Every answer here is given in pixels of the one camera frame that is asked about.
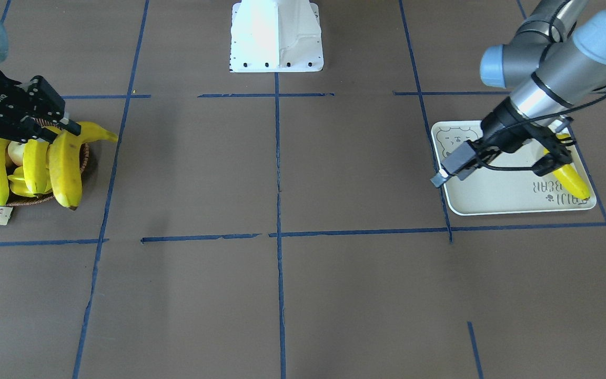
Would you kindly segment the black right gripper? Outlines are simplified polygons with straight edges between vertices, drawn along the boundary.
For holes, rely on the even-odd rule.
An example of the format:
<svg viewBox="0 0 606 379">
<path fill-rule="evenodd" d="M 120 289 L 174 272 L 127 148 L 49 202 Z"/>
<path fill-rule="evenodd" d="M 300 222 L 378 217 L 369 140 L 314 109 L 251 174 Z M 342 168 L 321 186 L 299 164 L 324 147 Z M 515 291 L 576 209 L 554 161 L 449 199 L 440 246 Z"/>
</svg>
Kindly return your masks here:
<svg viewBox="0 0 606 379">
<path fill-rule="evenodd" d="M 0 71 L 0 138 L 52 143 L 62 130 L 79 136 L 82 126 L 67 118 L 65 101 L 44 77 L 21 83 Z"/>
</svg>

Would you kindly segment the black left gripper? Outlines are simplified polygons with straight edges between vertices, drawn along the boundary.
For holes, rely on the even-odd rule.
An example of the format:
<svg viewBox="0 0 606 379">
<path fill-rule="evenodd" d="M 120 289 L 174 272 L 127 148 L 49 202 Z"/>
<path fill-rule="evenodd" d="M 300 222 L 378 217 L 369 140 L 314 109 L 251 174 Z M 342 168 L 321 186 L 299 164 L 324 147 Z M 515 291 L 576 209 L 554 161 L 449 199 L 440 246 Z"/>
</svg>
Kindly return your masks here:
<svg viewBox="0 0 606 379">
<path fill-rule="evenodd" d="M 514 107 L 511 98 L 505 97 L 491 113 L 481 120 L 482 137 L 479 139 L 479 158 L 495 158 L 501 153 L 515 153 L 528 139 L 544 144 L 544 153 L 532 165 L 532 172 L 539 177 L 573 163 L 569 149 L 573 138 L 569 134 L 555 134 L 529 122 Z"/>
</svg>

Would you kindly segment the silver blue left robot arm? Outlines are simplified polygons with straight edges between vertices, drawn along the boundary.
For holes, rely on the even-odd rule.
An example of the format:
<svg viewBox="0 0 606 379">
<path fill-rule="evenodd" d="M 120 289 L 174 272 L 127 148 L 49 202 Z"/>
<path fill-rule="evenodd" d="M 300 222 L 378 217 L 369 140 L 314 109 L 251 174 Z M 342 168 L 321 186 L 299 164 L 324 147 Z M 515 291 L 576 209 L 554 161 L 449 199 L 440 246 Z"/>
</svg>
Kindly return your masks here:
<svg viewBox="0 0 606 379">
<path fill-rule="evenodd" d="M 511 92 L 481 120 L 481 137 L 467 140 L 441 163 L 441 173 L 464 179 L 491 165 L 500 154 L 515 153 L 537 141 L 546 153 L 531 166 L 538 176 L 572 163 L 568 149 L 551 129 L 558 118 L 588 106 L 585 98 L 606 98 L 606 9 L 577 26 L 586 1 L 543 1 L 517 29 L 510 43 L 491 46 L 479 65 L 487 86 Z"/>
</svg>

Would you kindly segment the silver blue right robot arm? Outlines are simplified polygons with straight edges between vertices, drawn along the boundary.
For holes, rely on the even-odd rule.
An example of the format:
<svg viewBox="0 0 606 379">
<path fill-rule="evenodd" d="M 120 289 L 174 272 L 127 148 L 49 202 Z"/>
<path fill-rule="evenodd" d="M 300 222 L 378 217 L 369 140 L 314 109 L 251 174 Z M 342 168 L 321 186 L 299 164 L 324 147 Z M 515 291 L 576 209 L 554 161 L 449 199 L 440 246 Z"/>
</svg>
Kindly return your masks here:
<svg viewBox="0 0 606 379">
<path fill-rule="evenodd" d="M 0 19 L 0 63 L 6 60 L 9 38 Z M 26 143 L 31 139 L 53 142 L 58 132 L 50 125 L 79 136 L 81 125 L 70 120 L 65 101 L 41 75 L 20 82 L 0 70 L 0 138 Z"/>
</svg>

